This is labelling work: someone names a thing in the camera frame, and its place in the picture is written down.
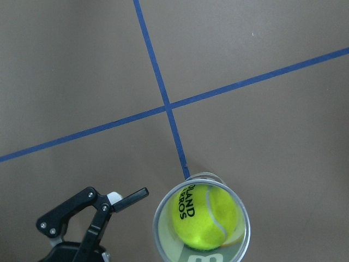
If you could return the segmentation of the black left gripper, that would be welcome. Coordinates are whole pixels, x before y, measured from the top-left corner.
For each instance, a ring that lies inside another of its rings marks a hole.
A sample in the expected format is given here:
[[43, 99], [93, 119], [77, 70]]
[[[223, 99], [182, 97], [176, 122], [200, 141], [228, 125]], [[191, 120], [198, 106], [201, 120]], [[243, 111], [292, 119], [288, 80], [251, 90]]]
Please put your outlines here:
[[[59, 243], [39, 261], [111, 261], [109, 252], [100, 246], [100, 241], [112, 214], [126, 209], [148, 195], [146, 187], [125, 198], [116, 192], [103, 196], [93, 187], [87, 187], [73, 195], [38, 218], [36, 227], [39, 232], [48, 237], [50, 243]], [[97, 211], [82, 242], [63, 242], [71, 217], [89, 206], [95, 207]]]

